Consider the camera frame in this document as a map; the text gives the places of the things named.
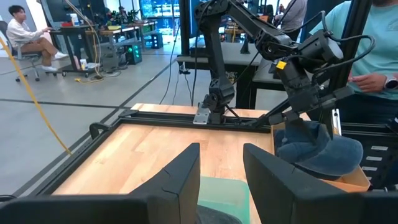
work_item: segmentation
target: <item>white shirt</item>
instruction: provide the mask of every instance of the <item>white shirt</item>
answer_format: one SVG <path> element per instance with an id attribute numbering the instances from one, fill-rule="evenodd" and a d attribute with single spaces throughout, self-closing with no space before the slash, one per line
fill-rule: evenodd
<path id="1" fill-rule="evenodd" d="M 28 42 L 37 39 L 41 35 L 43 35 L 43 31 L 31 32 L 25 22 L 20 24 L 15 19 L 11 19 L 10 23 L 8 23 L 7 37 L 10 40 L 11 46 L 15 49 L 18 48 L 16 40 L 26 40 Z"/>

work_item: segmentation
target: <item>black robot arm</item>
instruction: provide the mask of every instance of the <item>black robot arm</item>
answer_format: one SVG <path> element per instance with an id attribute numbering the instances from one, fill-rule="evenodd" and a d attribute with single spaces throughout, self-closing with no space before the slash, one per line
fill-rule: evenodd
<path id="1" fill-rule="evenodd" d="M 280 59 L 277 74 L 288 94 L 292 110 L 270 119 L 271 124 L 296 120 L 300 113 L 320 106 L 334 106 L 335 100 L 350 95 L 349 89 L 339 90 L 327 98 L 320 98 L 320 87 L 311 82 L 306 71 L 314 72 L 343 58 L 338 44 L 328 31 L 320 30 L 302 44 L 292 42 L 281 30 L 258 18 L 236 0 L 201 2 L 195 8 L 195 19 L 205 38 L 211 83 L 202 108 L 208 108 L 208 122 L 222 123 L 228 103 L 234 98 L 233 84 L 225 75 L 224 59 L 218 29 L 223 15 L 230 16 L 248 36 L 254 39 L 259 54 L 266 60 Z"/>

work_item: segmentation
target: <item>yellow label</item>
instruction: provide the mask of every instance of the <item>yellow label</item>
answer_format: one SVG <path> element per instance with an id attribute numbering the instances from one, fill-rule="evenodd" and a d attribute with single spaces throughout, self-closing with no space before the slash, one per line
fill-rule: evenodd
<path id="1" fill-rule="evenodd" d="M 285 66 L 286 66 L 286 62 L 283 62 L 283 61 L 279 61 L 278 64 L 276 65 L 277 68 L 282 69 L 282 70 L 285 68 Z"/>

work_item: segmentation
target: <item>wooden tabletop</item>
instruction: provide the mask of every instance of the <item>wooden tabletop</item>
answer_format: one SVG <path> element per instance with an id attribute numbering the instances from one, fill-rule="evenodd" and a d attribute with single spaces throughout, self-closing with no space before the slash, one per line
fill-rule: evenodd
<path id="1" fill-rule="evenodd" d="M 136 104 L 140 111 L 193 114 L 196 108 Z M 267 111 L 241 110 L 244 117 Z M 54 192 L 62 194 L 126 194 L 158 173 L 193 142 L 200 143 L 201 175 L 246 181 L 243 144 L 270 149 L 264 133 L 168 128 L 123 124 Z M 251 223 L 260 223 L 250 199 Z"/>

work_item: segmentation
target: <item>man sitting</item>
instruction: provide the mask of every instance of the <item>man sitting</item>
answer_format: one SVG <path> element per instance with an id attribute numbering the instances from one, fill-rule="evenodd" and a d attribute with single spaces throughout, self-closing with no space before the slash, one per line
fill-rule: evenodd
<path id="1" fill-rule="evenodd" d="M 43 56 L 42 68 L 48 72 L 56 72 L 57 69 L 51 66 L 51 59 L 60 59 L 68 55 L 59 52 L 47 39 L 40 37 L 44 32 L 52 30 L 47 27 L 43 30 L 31 32 L 24 22 L 26 20 L 25 9 L 22 6 L 11 6 L 8 11 L 14 17 L 8 23 L 7 36 L 13 49 L 18 48 L 16 41 L 26 40 L 21 47 L 22 53 L 41 52 Z"/>

